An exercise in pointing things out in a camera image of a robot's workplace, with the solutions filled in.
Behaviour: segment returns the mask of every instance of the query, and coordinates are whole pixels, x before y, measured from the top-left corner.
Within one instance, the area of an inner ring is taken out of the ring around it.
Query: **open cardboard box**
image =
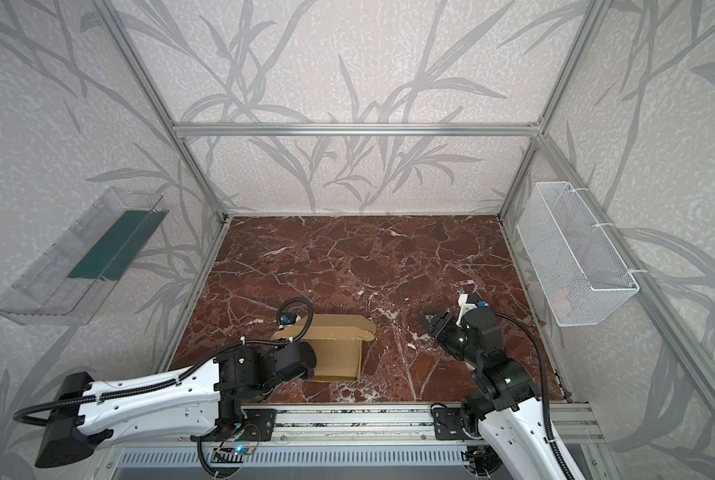
[[[305,320],[278,330],[272,340],[295,336]],[[336,382],[360,378],[363,342],[376,339],[376,324],[362,315],[315,315],[304,339],[317,356],[315,382]]]

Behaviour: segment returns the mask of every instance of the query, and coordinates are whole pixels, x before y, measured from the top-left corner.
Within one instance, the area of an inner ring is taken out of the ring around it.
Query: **clear plastic tray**
[[[107,190],[0,296],[0,315],[22,325],[86,325],[168,213],[161,199]]]

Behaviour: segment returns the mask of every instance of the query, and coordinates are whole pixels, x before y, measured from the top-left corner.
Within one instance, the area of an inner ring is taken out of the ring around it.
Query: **white wire mesh basket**
[[[560,326],[596,325],[639,285],[569,182],[539,182],[517,223]]]

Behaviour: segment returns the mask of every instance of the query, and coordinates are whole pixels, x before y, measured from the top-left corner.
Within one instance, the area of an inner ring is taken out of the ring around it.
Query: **aluminum frame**
[[[322,124],[322,123],[190,123],[173,127],[179,137],[307,137],[391,136],[414,137],[532,137],[539,132],[536,123],[526,124]]]
[[[580,190],[586,189],[584,181],[571,167],[554,140],[540,134],[537,137],[537,145],[560,179],[570,182],[577,189],[597,220],[601,224],[612,224],[610,217],[589,190]],[[606,228],[613,246],[624,262],[632,269],[647,270],[615,225],[606,225]],[[636,275],[640,284],[640,292],[637,294],[640,305],[715,417],[715,362],[701,346],[696,335],[689,330],[654,277],[645,272],[635,272],[633,275]]]
[[[153,370],[150,374],[157,372],[165,372],[170,369],[170,364],[173,362],[176,356],[176,349],[181,341],[181,337],[184,335],[184,331],[187,330],[187,325],[189,324],[189,319],[192,317],[194,308],[198,305],[198,298],[205,288],[205,283],[208,281],[208,274],[210,269],[213,267],[216,261],[216,256],[218,256],[218,250],[224,243],[224,237],[227,236],[229,231],[229,225],[231,223],[231,217],[226,219],[220,228],[217,229],[216,235],[214,235],[212,242],[210,244],[210,250],[208,255],[203,259],[203,264],[200,265],[200,270],[197,275],[194,276],[194,281],[189,289],[187,298],[181,304],[178,316],[176,317],[176,322],[174,324],[173,333],[174,335],[170,337],[164,345],[163,352],[160,354],[160,360],[154,364]]]
[[[445,402],[458,407],[458,402]],[[430,403],[307,403],[254,404],[243,408],[275,408],[275,429],[264,445],[279,448],[313,446],[467,446],[484,445],[483,440],[436,440],[429,415]],[[551,402],[553,424],[566,445],[590,447],[590,452],[607,452],[605,440],[588,403]],[[206,442],[206,447],[218,442]],[[226,442],[225,445],[247,445]],[[90,459],[83,480],[114,477],[126,448],[183,448],[194,451],[189,438],[163,437],[129,441],[98,450]]]
[[[154,111],[154,116],[158,118],[165,135],[168,136],[168,139],[173,144],[174,149],[181,157],[181,161],[184,162],[184,166],[187,168],[187,171],[192,178],[194,178],[200,192],[202,192],[210,206],[215,210],[216,215],[223,220],[226,216],[224,207],[221,205],[221,202],[216,196],[216,193],[213,191],[213,188],[210,187],[210,183],[198,165],[198,162],[186,148],[184,142],[179,139],[173,131],[174,121],[170,117],[170,113],[165,106],[165,102],[160,96],[160,93],[154,87],[154,82],[150,77],[149,72],[147,72],[141,57],[139,57],[131,38],[128,36],[128,33],[122,24],[122,20],[120,20],[120,17],[114,10],[114,6],[112,6],[111,1],[91,0],[91,4],[93,5],[96,17],[98,18],[98,24],[112,39],[112,44],[117,48],[118,53],[120,53],[123,61],[128,66],[128,70],[131,72],[134,80],[141,88],[141,92],[147,98],[152,110]]]
[[[552,123],[555,113],[557,113],[557,109],[563,101],[563,97],[571,86],[576,73],[579,71],[579,65],[582,63],[584,56],[589,51],[589,47],[592,45],[595,36],[602,25],[605,13],[611,6],[611,1],[612,0],[592,0],[589,3],[584,20],[579,27],[579,33],[576,35],[576,39],[574,40],[573,46],[568,53],[568,57],[565,59],[563,68],[560,70],[557,82],[555,82],[552,93],[549,95],[549,100],[544,106],[544,110],[539,117],[539,131],[537,134],[543,134]],[[515,195],[517,194],[519,185],[523,182],[525,175],[528,174],[528,170],[530,170],[533,165],[533,159],[537,149],[538,147],[535,145],[535,137],[531,137],[531,144],[525,151],[525,155],[523,155],[520,167],[517,169],[515,178],[513,178],[512,183],[509,185],[509,190],[507,190],[501,210],[499,210],[499,218],[506,216],[506,212],[515,200]]]

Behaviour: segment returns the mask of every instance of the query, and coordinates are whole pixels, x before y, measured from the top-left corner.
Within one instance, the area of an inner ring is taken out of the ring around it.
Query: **marble floor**
[[[317,313],[370,318],[376,340],[358,381],[296,380],[268,402],[457,401],[477,389],[464,363],[425,335],[418,313],[457,314],[459,293],[478,293],[538,335],[495,216],[235,217],[172,368],[240,335],[269,338],[277,307],[304,295]],[[530,341],[501,325],[508,354],[538,384]],[[554,376],[549,385],[551,399],[562,399]]]

